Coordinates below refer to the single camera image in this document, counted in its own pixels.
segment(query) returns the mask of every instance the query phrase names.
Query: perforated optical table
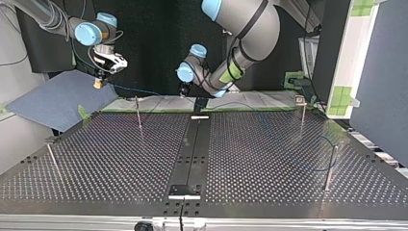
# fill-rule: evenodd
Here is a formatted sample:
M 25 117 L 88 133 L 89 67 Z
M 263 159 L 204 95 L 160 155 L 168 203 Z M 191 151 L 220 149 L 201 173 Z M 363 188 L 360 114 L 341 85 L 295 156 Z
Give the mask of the perforated optical table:
M 133 230 L 141 220 L 163 230 L 408 229 L 408 181 L 335 122 L 301 115 L 143 114 L 142 129 L 134 114 L 96 115 L 51 145 L 57 163 L 43 147 L 0 176 L 0 230 Z M 330 141 L 339 151 L 324 191 Z M 169 199 L 183 185 L 199 198 Z

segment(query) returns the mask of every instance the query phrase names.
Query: white panel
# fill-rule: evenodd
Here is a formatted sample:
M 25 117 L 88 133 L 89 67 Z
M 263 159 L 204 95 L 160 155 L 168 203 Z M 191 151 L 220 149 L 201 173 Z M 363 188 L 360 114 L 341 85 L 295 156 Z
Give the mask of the white panel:
M 2 9 L 18 28 L 15 14 L 4 7 Z M 0 32 L 0 65 L 24 58 L 26 49 L 21 35 L 1 13 Z M 0 66 L 0 103 L 13 101 L 42 83 L 43 74 L 32 73 L 28 59 L 21 64 Z
M 16 16 L 3 8 L 18 28 Z M 31 71 L 26 59 L 21 64 L 2 65 L 20 61 L 26 55 L 21 35 L 0 13 L 0 111 L 1 105 L 44 83 L 43 74 Z M 44 144 L 44 139 L 52 135 L 51 130 L 13 114 L 0 115 L 0 174 L 13 167 L 21 159 L 33 154 Z
M 0 174 L 44 146 L 51 129 L 14 115 L 0 122 Z

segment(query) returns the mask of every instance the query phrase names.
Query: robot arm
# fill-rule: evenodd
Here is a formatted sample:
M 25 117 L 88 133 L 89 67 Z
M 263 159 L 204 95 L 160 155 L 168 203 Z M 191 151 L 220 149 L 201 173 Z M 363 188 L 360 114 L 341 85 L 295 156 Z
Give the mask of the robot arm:
M 227 60 L 214 73 L 203 66 L 206 48 L 196 44 L 180 64 L 177 75 L 185 83 L 194 82 L 209 94 L 222 97 L 246 69 L 273 51 L 280 33 L 279 15 L 268 0 L 204 0 L 202 10 L 236 38 Z
M 117 19 L 108 13 L 99 13 L 96 21 L 88 22 L 78 17 L 68 17 L 57 5 L 49 0 L 3 0 L 4 3 L 16 6 L 31 16 L 45 31 L 77 39 L 89 46 L 89 57 L 99 69 L 97 89 L 102 88 L 102 81 L 109 74 L 116 74 L 127 67 L 126 60 L 115 53 Z

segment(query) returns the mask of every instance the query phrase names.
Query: blue mat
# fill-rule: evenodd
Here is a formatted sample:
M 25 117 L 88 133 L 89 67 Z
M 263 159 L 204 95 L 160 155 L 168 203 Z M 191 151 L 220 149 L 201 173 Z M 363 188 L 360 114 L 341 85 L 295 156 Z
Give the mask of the blue mat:
M 94 78 L 78 70 L 64 72 L 10 103 L 6 109 L 47 127 L 66 132 L 87 114 L 99 111 L 117 99 L 115 89 L 93 87 Z

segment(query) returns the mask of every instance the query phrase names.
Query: blue joint cap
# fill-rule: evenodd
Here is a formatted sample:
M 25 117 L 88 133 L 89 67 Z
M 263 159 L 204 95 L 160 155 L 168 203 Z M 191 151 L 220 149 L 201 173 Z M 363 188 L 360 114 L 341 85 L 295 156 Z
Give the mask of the blue joint cap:
M 199 58 L 203 58 L 205 59 L 207 57 L 207 48 L 205 48 L 205 46 L 200 45 L 200 44 L 194 44 L 191 49 L 190 52 Z
M 114 27 L 117 27 L 117 18 L 108 13 L 98 13 L 96 20 L 108 23 Z
M 222 0 L 204 0 L 201 9 L 213 21 L 216 21 L 221 10 L 221 4 Z
M 227 90 L 220 90 L 219 92 L 213 94 L 213 97 L 215 98 L 222 98 L 222 96 L 224 96 L 224 94 L 227 92 Z
M 75 38 L 85 46 L 101 43 L 102 32 L 95 24 L 83 22 L 75 28 Z
M 177 69 L 177 76 L 185 83 L 189 83 L 194 80 L 194 71 L 188 64 L 181 63 Z

